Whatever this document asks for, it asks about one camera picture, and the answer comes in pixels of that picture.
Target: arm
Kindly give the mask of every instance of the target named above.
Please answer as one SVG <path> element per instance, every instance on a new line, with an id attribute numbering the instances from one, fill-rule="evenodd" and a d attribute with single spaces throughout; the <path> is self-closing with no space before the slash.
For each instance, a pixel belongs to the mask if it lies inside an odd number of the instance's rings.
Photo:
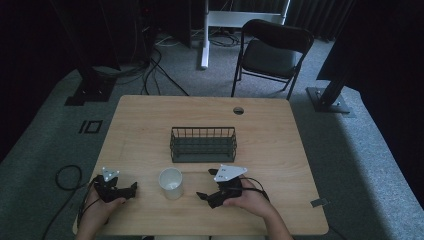
<path id="1" fill-rule="evenodd" d="M 242 179 L 241 183 L 244 188 L 255 187 L 247 179 Z M 256 216 L 262 217 L 271 240 L 293 239 L 277 209 L 259 192 L 243 191 L 241 197 L 229 198 L 224 201 L 223 205 L 241 207 Z"/>
<path id="2" fill-rule="evenodd" d="M 121 204 L 125 203 L 125 200 L 125 198 L 118 198 L 112 202 L 105 203 L 100 199 L 99 194 L 97 194 L 94 187 L 92 187 L 85 204 L 87 210 L 82 215 L 75 239 L 95 239 L 96 233 L 107 222 L 112 212 L 115 211 L 115 209 L 117 209 Z"/>

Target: black wire basket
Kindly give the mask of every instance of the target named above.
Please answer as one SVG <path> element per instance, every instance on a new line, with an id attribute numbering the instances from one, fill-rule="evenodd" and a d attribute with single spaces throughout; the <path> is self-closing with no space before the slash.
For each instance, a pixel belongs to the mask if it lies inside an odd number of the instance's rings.
<path id="1" fill-rule="evenodd" d="M 171 157 L 175 163 L 234 162 L 234 127 L 173 127 Z"/>

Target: chair seat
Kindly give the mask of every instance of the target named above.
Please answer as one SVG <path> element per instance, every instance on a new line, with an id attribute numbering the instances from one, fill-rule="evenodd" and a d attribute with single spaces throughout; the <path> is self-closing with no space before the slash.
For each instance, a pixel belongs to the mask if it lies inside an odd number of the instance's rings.
<path id="1" fill-rule="evenodd" d="M 259 40 L 250 41 L 243 56 L 242 67 L 255 73 L 291 78 L 295 73 L 296 52 L 274 48 Z"/>

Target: black cable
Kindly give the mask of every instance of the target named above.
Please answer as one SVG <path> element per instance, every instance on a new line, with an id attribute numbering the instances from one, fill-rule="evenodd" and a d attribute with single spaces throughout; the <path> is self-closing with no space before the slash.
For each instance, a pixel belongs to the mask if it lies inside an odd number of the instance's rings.
<path id="1" fill-rule="evenodd" d="M 91 186 L 93 186 L 93 183 L 94 183 L 94 178 L 88 184 L 87 192 L 85 193 L 84 198 L 82 199 L 82 202 L 81 202 L 81 204 L 80 204 L 80 206 L 78 208 L 77 228 L 79 227 L 79 224 L 81 222 L 82 215 L 84 215 L 85 211 L 87 211 L 87 209 L 89 207 L 91 207 L 91 205 L 93 205 L 94 203 L 96 203 L 100 199 L 100 198 L 97 199 L 96 201 L 94 201 L 93 203 L 91 203 L 87 208 L 84 209 L 85 202 L 87 201 L 88 194 L 90 194 L 90 189 L 91 189 Z"/>
<path id="2" fill-rule="evenodd" d="M 264 190 L 264 187 L 262 186 L 262 184 L 258 181 L 258 180 L 256 180 L 256 179 L 254 179 L 254 178 L 249 178 L 249 177 L 243 177 L 243 178 L 240 178 L 240 179 L 248 179 L 248 180 L 252 180 L 252 181 L 255 181 L 255 182 L 257 182 L 260 186 L 261 186 L 261 188 L 262 188 L 262 190 L 260 190 L 260 189 L 257 189 L 257 188 L 245 188 L 245 187 L 241 187 L 241 188 L 238 188 L 238 187 L 226 187 L 226 188 L 223 188 L 224 190 L 235 190 L 235 191 L 245 191 L 245 190 L 248 190 L 248 191 L 256 191 L 256 192 L 259 192 L 259 193 L 262 193 L 262 195 L 266 198 L 266 200 L 268 200 L 268 201 L 270 201 L 269 200 L 269 197 L 268 197 L 268 194 L 265 192 L 265 190 Z"/>
<path id="3" fill-rule="evenodd" d="M 213 38 L 216 38 L 216 37 L 229 38 L 231 40 L 231 43 L 223 43 L 220 41 L 213 40 Z M 240 45 L 240 39 L 233 34 L 224 34 L 224 35 L 218 35 L 215 37 L 210 37 L 209 42 L 211 42 L 213 45 L 217 45 L 220 47 L 234 47 L 234 46 Z"/>
<path id="4" fill-rule="evenodd" d="M 126 84 L 129 84 L 129 83 L 132 83 L 132 82 L 137 81 L 137 80 L 138 80 L 139 78 L 141 78 L 141 77 L 143 77 L 143 73 L 142 73 L 142 74 L 140 74 L 139 76 L 135 77 L 135 78 L 134 78 L 134 79 L 132 79 L 132 80 L 129 80 L 129 81 L 126 81 L 126 82 L 122 82 L 122 83 L 117 82 L 117 83 L 115 83 L 115 85 L 116 85 L 116 86 L 126 85 Z"/>
<path id="5" fill-rule="evenodd" d="M 93 206 L 93 204 L 95 204 L 96 202 L 98 202 L 100 200 L 100 198 L 97 198 L 96 201 L 90 203 L 90 205 L 88 205 L 83 211 L 82 214 L 84 215 L 84 213 L 87 211 L 87 209 L 89 209 L 91 206 Z"/>
<path id="6" fill-rule="evenodd" d="M 154 48 L 153 50 L 155 50 L 158 54 L 159 54 L 159 59 L 157 61 L 155 61 L 153 58 L 150 58 L 150 61 L 153 62 L 154 66 L 152 66 L 152 68 L 147 72 L 147 74 L 145 75 L 144 79 L 143 79 L 143 87 L 141 89 L 140 95 L 143 94 L 143 91 L 146 91 L 147 95 L 150 95 L 148 89 L 147 89 L 147 80 L 150 76 L 150 74 L 152 74 L 153 70 L 156 71 L 156 68 L 158 67 L 161 71 L 162 74 L 164 74 L 167 79 L 169 81 L 171 81 L 174 86 L 176 86 L 181 92 L 183 92 L 186 96 L 189 96 L 189 94 L 177 83 L 174 81 L 174 79 L 171 78 L 171 76 L 168 75 L 168 73 L 166 73 L 166 71 L 159 65 L 160 61 L 162 60 L 162 54 L 159 50 L 157 50 L 156 48 Z"/>
<path id="7" fill-rule="evenodd" d="M 157 65 L 156 66 L 158 66 L 159 67 L 159 69 L 162 71 L 162 73 L 163 74 L 165 74 L 165 76 L 168 78 L 168 80 L 169 81 L 171 81 L 178 89 L 180 89 L 180 91 L 181 92 L 183 92 L 186 96 L 189 96 L 189 94 L 180 86 L 180 85 L 178 85 L 178 83 L 177 82 L 175 82 L 174 81 L 174 79 L 172 79 L 169 75 L 168 75 L 168 73 L 166 73 L 165 72 L 165 70 L 159 65 L 159 63 L 157 63 Z"/>
<path id="8" fill-rule="evenodd" d="M 156 78 L 156 70 L 153 72 L 152 78 L 153 78 L 153 81 L 155 82 L 155 86 L 156 86 L 156 90 L 158 91 L 158 95 L 160 96 L 161 93 L 160 93 L 159 83 L 158 83 L 158 80 Z"/>
<path id="9" fill-rule="evenodd" d="M 63 170 L 68 169 L 68 168 L 75 168 L 75 169 L 77 169 L 77 170 L 78 170 L 78 174 L 79 174 L 79 176 L 78 176 L 78 181 L 77 181 L 77 184 L 76 184 L 74 187 L 64 187 L 64 186 L 62 186 L 62 185 L 60 184 L 60 182 L 59 182 L 59 176 L 60 176 L 60 174 L 62 173 L 62 171 L 63 171 Z M 77 165 L 67 165 L 67 166 L 64 166 L 64 167 L 60 168 L 60 169 L 56 172 L 56 177 L 55 177 L 56 185 L 57 185 L 60 189 L 62 189 L 62 190 L 64 190 L 64 191 L 72 191 L 72 193 L 71 193 L 71 195 L 68 197 L 68 199 L 65 201 L 65 203 L 62 205 L 62 207 L 59 209 L 59 211 L 57 211 L 57 212 L 56 212 L 56 214 L 54 215 L 54 217 L 53 217 L 53 218 L 52 218 L 52 220 L 50 221 L 49 225 L 47 225 L 46 230 L 44 231 L 44 233 L 43 233 L 43 237 L 42 237 L 41 239 L 46 239 L 47 233 L 49 232 L 51 225 L 52 225 L 52 224 L 53 224 L 53 222 L 56 220 L 56 218 L 59 216 L 59 214 L 63 211 L 63 209 L 65 208 L 65 206 L 69 203 L 69 201 L 72 199 L 72 197 L 75 195 L 75 192 L 76 192 L 78 189 L 80 189 L 80 188 L 82 188 L 82 187 L 84 187 L 84 186 L 85 186 L 85 184 L 80 185 L 80 184 L 81 184 L 81 180 L 82 180 L 82 170 L 81 170 L 81 168 L 80 168 L 80 167 L 78 167 Z"/>
<path id="10" fill-rule="evenodd" d="M 268 196 L 266 195 L 266 192 L 265 192 L 265 190 L 264 190 L 264 188 L 263 188 L 262 184 L 261 184 L 258 180 L 254 179 L 254 178 L 249 178 L 249 177 L 243 177 L 243 178 L 240 178 L 240 179 L 248 179 L 248 180 L 252 180 L 252 181 L 257 182 L 257 183 L 261 186 L 262 191 L 261 191 L 261 190 L 259 190 L 259 189 L 257 189 L 257 188 L 226 188 L 226 189 L 228 189 L 228 190 L 252 190 L 252 191 L 257 191 L 257 192 L 260 192 L 260 193 L 264 194 L 264 197 L 265 197 L 266 199 L 268 199 L 268 201 L 269 201 L 269 198 L 268 198 Z M 341 234 L 339 231 L 337 231 L 337 229 L 335 229 L 333 226 L 331 226 L 330 224 L 328 224 L 328 226 L 329 226 L 329 228 L 330 228 L 331 230 L 333 230 L 333 232 L 335 232 L 337 235 L 339 235 L 339 237 L 340 237 L 341 239 L 343 239 L 343 240 L 347 240 L 347 238 L 346 238 L 345 236 L 343 236 L 343 234 Z"/>
<path id="11" fill-rule="evenodd" d="M 97 72 L 97 74 L 99 74 L 99 76 L 101 78 L 105 78 L 106 80 L 112 80 L 115 78 L 124 78 L 124 77 L 131 77 L 131 76 L 140 76 L 142 72 L 144 72 L 144 70 L 147 68 L 147 65 L 144 63 L 138 63 L 137 66 L 125 70 L 125 71 L 119 71 L 119 72 L 115 72 L 115 73 L 106 73 L 106 72 L 102 72 L 100 70 L 95 70 Z"/>

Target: wooden table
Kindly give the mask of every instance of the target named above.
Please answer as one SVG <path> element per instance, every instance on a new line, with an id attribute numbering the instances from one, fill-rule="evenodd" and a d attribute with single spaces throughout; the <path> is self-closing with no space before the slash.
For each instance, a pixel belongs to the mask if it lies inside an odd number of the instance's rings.
<path id="1" fill-rule="evenodd" d="M 242 107 L 244 114 L 233 112 Z M 266 235 L 263 220 L 243 209 L 211 209 L 196 192 L 212 194 L 218 185 L 208 169 L 219 163 L 172 163 L 173 126 L 235 127 L 237 155 L 227 165 L 248 168 L 295 235 L 325 234 L 322 207 L 313 208 L 317 189 L 290 104 L 282 99 L 123 96 L 118 104 L 93 177 L 102 167 L 119 170 L 119 188 L 138 182 L 137 196 L 114 213 L 106 235 Z M 183 173 L 184 194 L 164 197 L 161 170 Z"/>

